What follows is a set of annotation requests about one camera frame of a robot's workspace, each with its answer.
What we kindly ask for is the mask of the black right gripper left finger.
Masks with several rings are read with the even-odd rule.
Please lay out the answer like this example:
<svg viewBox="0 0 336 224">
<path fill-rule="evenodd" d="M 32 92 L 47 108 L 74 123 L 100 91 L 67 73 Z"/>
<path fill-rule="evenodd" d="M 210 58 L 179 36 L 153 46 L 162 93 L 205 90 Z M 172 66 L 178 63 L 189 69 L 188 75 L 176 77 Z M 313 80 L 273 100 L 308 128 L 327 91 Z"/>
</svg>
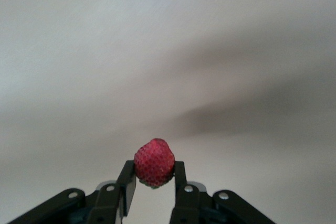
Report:
<svg viewBox="0 0 336 224">
<path fill-rule="evenodd" d="M 86 195 L 66 189 L 10 223 L 122 223 L 128 215 L 136 187 L 133 160 L 126 161 L 117 180 L 100 183 Z"/>
</svg>

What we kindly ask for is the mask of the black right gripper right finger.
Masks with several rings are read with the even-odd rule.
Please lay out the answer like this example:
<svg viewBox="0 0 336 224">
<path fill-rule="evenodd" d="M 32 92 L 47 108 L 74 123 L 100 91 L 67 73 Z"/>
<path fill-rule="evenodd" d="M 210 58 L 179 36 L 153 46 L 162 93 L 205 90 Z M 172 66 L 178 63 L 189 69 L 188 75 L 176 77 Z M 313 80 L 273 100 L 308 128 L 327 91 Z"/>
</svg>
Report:
<svg viewBox="0 0 336 224">
<path fill-rule="evenodd" d="M 201 183 L 188 182 L 185 165 L 176 161 L 175 206 L 170 223 L 274 223 L 231 190 L 210 196 Z"/>
</svg>

